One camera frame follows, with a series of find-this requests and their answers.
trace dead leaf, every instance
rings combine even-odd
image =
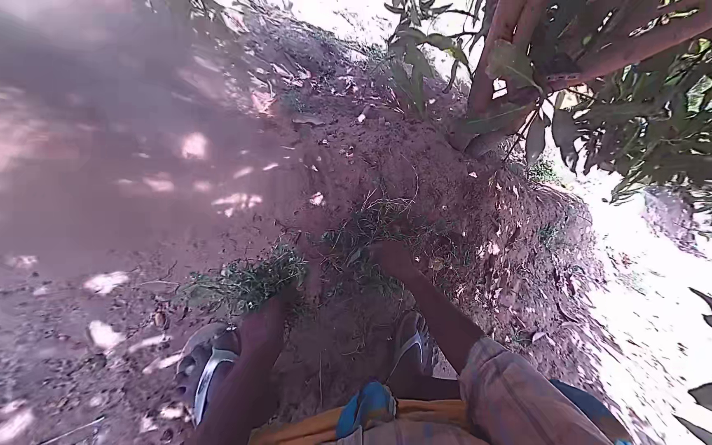
[[[546,335],[547,334],[543,331],[536,332],[535,335],[532,336],[532,343],[535,343],[538,340],[540,340],[541,338],[546,337]]]
[[[320,117],[312,116],[311,114],[301,114],[293,117],[294,124],[309,124],[311,126],[326,125],[328,122],[323,121]]]

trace sandal strap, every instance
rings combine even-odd
[[[203,420],[203,413],[207,406],[207,390],[211,387],[213,372],[216,371],[221,362],[235,363],[237,358],[238,355],[233,351],[212,348],[211,358],[205,363],[203,374],[199,377],[199,383],[197,383],[197,392],[194,395],[194,426],[199,425],[199,422]]]
[[[425,351],[422,348],[422,336],[419,335],[419,329],[416,329],[414,336],[406,340],[405,343],[403,343],[403,346],[400,348],[400,354],[397,354],[397,356],[395,357],[395,363],[391,367],[391,372],[389,372],[390,377],[392,374],[395,373],[395,369],[397,369],[397,365],[400,364],[401,359],[403,358],[403,356],[405,356],[405,353],[408,352],[411,348],[413,348],[415,344],[419,346],[419,364],[422,364]]]

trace tree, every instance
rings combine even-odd
[[[687,190],[712,213],[712,0],[474,0],[469,10],[433,4],[385,5],[400,15],[388,64],[398,98],[424,115],[422,79],[432,70],[419,47],[454,57],[448,89],[460,65],[470,68],[464,48],[484,42],[469,70],[468,111],[450,139],[454,148],[478,157],[489,147],[474,143],[476,136],[497,143],[518,135],[534,162],[550,127],[572,171],[581,158],[584,174],[598,166],[623,176],[614,201],[657,183]],[[421,31],[441,14],[482,26],[456,35]],[[506,93],[495,94],[497,78]],[[560,90],[578,104],[555,107],[549,118],[541,105]]]

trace soil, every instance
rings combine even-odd
[[[221,314],[175,291],[189,272],[278,239],[297,243],[311,273],[275,368],[273,421],[342,405],[387,371],[395,323],[414,305],[408,293],[335,291],[317,247],[378,197],[412,199],[414,215],[460,234],[457,255],[423,253],[419,267],[491,337],[611,405],[583,347],[612,344],[587,311],[604,283],[587,207],[453,150],[443,123],[462,110],[459,92],[430,82],[428,119],[400,113],[364,48],[278,9],[233,11],[239,53],[158,6],[18,16],[8,5],[0,443],[43,443],[101,416],[59,443],[182,443],[191,426],[173,401],[174,363]],[[84,15],[89,33],[55,25],[64,13]],[[440,353],[435,372],[454,377]]]

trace uprooted grass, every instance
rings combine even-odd
[[[336,283],[328,291],[329,297],[342,290],[346,279],[352,279],[360,290],[374,288],[384,296],[402,291],[399,281],[384,276],[370,260],[370,246],[378,241],[402,241],[417,262],[424,261],[436,274],[444,275],[464,265],[465,257],[460,255],[460,246],[453,240],[456,232],[452,224],[430,223],[424,217],[412,216],[412,199],[371,201],[374,193],[375,190],[337,230],[329,230],[321,237],[329,251],[323,267],[338,272]]]
[[[287,244],[275,245],[263,259],[234,260],[207,274],[192,272],[192,282],[179,292],[189,304],[226,306],[234,314],[258,310],[286,286],[298,286],[306,276],[306,261]]]

